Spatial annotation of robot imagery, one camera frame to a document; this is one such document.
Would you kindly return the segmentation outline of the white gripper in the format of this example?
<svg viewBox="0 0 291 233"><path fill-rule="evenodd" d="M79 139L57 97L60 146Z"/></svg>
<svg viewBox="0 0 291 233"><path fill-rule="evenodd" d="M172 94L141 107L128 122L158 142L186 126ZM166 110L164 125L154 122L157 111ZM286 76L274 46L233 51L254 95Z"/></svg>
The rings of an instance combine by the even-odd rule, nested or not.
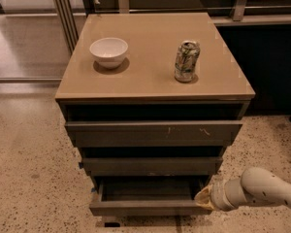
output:
<svg viewBox="0 0 291 233"><path fill-rule="evenodd" d="M195 195L194 201L197 206L210 211L214 211L215 208L224 212L235 210L227 198L225 182L205 186Z"/></svg>

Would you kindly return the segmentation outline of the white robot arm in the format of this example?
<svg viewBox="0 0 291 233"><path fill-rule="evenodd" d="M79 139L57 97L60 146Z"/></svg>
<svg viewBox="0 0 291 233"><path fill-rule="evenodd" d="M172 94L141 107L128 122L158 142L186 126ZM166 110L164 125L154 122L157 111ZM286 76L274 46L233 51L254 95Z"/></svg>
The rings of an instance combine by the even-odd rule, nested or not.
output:
<svg viewBox="0 0 291 233"><path fill-rule="evenodd" d="M250 167L237 179L207 185L194 200L211 211L230 212L243 206L291 209L291 183L263 168Z"/></svg>

